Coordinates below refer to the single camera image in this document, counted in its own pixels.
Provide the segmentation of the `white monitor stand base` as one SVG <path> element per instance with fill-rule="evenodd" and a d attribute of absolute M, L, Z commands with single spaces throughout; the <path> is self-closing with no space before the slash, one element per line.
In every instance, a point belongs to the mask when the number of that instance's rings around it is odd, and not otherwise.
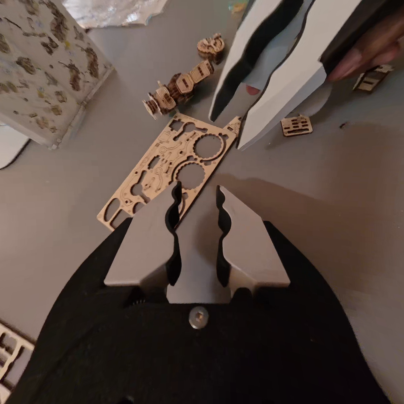
<path fill-rule="evenodd" d="M 23 151 L 30 139 L 24 134 L 11 128 L 9 125 L 0 124 L 0 169 L 12 164 Z"/>

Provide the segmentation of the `grey desk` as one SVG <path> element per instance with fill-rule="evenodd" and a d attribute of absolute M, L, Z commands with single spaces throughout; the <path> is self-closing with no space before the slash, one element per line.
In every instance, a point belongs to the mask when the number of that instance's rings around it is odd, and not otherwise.
<path fill-rule="evenodd" d="M 36 339 L 74 271 L 109 235 L 96 218 L 166 125 L 142 99 L 194 67 L 197 42 L 221 33 L 229 47 L 240 16 L 228 1 L 169 1 L 147 26 L 89 36 L 115 71 L 77 134 L 57 150 L 30 142 L 1 170 L 3 322 Z M 215 273 L 223 185 L 272 222 L 321 272 L 341 301 L 371 370 L 403 403 L 403 51 L 373 93 L 336 83 L 311 119 L 286 138 L 277 125 L 226 155 L 179 225 L 181 276 L 171 302 L 227 302 Z"/>

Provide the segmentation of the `wooden motorcycle model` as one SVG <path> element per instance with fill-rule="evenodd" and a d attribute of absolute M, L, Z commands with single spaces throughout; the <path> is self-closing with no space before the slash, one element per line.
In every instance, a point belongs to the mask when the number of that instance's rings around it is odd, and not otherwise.
<path fill-rule="evenodd" d="M 143 104 L 154 120 L 158 115 L 167 115 L 179 105 L 186 104 L 195 94 L 197 86 L 214 73 L 214 67 L 209 60 L 203 60 L 188 73 L 177 73 L 168 84 L 158 81 L 158 88 L 148 93 L 148 100 Z"/>

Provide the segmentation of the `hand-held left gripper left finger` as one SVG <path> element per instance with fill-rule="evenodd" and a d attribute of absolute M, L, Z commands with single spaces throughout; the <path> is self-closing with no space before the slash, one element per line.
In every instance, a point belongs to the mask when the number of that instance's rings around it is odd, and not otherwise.
<path fill-rule="evenodd" d="M 174 181 L 135 213 L 104 279 L 106 286 L 167 287 L 181 273 L 179 223 L 181 182 Z"/>

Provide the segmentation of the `clear plastic parts bag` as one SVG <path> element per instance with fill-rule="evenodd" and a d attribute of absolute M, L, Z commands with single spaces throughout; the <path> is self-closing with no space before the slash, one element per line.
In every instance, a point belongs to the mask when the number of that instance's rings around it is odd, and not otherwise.
<path fill-rule="evenodd" d="M 62 4 L 84 29 L 147 25 L 161 14 L 167 0 L 63 0 Z"/>

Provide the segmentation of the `instruction sheet in clear stand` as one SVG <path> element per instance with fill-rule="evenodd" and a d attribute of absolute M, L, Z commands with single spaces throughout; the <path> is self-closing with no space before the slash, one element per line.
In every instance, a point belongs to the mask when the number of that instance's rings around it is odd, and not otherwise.
<path fill-rule="evenodd" d="M 114 70 L 61 1 L 1 1 L 0 48 L 1 122 L 48 149 Z"/>

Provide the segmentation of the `small boxy wooden piece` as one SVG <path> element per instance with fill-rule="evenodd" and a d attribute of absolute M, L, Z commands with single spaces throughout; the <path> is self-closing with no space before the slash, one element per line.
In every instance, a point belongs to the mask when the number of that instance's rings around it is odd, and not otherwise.
<path fill-rule="evenodd" d="M 359 75 L 352 91 L 359 90 L 371 93 L 394 70 L 394 67 L 389 64 L 378 65 L 371 68 Z"/>

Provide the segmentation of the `slotted flat wooden piece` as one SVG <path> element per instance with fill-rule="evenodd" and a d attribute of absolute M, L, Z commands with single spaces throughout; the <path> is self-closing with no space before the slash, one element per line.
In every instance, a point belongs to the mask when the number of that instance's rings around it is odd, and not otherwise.
<path fill-rule="evenodd" d="M 285 137 L 295 137 L 313 132 L 310 118 L 301 114 L 296 117 L 284 118 L 280 124 Z"/>

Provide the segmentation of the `wooden wheel assembly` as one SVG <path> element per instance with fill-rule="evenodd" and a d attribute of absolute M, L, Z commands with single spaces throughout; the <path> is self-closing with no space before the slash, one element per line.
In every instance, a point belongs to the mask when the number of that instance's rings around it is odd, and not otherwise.
<path fill-rule="evenodd" d="M 219 65 L 222 62 L 224 50 L 225 42 L 220 33 L 215 33 L 209 38 L 203 38 L 197 43 L 199 56 L 216 65 Z"/>

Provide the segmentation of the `person's right hand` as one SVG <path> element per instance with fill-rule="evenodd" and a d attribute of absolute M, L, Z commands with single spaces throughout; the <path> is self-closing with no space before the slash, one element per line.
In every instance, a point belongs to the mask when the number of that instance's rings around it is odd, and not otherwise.
<path fill-rule="evenodd" d="M 403 33 L 403 14 L 384 19 L 367 31 L 344 55 L 328 74 L 328 81 L 340 81 L 352 74 L 389 63 L 400 51 L 399 41 Z"/>

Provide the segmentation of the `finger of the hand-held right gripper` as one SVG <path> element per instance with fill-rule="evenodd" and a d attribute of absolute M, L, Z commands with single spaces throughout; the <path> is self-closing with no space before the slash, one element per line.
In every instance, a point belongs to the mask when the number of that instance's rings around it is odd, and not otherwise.
<path fill-rule="evenodd" d="M 360 3 L 359 0 L 312 2 L 293 47 L 270 74 L 260 97 L 244 116 L 238 150 L 254 144 L 325 82 L 326 71 L 320 59 Z"/>
<path fill-rule="evenodd" d="M 240 83 L 252 72 L 261 53 L 300 11 L 302 0 L 249 1 L 225 65 L 209 111 L 214 122 L 233 98 Z"/>

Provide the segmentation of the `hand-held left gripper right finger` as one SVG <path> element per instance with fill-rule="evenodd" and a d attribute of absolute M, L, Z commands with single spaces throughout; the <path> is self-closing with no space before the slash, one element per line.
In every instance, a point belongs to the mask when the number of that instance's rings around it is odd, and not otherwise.
<path fill-rule="evenodd" d="M 262 218 L 224 186 L 217 186 L 217 278 L 229 289 L 286 288 L 290 279 Z"/>

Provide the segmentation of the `wooden sheet with rectangular cut-outs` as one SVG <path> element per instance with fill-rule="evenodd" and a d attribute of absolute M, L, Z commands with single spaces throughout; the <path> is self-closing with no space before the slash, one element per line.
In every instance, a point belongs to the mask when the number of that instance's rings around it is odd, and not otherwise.
<path fill-rule="evenodd" d="M 5 403 L 16 387 L 32 356 L 34 344 L 0 324 L 0 396 Z"/>

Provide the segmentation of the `wooden sheet with round holes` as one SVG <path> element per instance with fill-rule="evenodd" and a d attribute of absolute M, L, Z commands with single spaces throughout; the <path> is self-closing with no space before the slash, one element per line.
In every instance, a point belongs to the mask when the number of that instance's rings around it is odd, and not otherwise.
<path fill-rule="evenodd" d="M 197 153 L 197 143 L 208 137 L 219 141 L 219 149 L 210 157 L 202 157 Z M 182 221 L 237 138 L 233 132 L 176 113 L 97 215 L 98 221 L 114 231 L 119 214 L 132 217 L 137 207 L 145 206 L 178 180 L 181 170 L 195 165 L 204 176 L 194 188 L 182 186 L 179 205 Z"/>

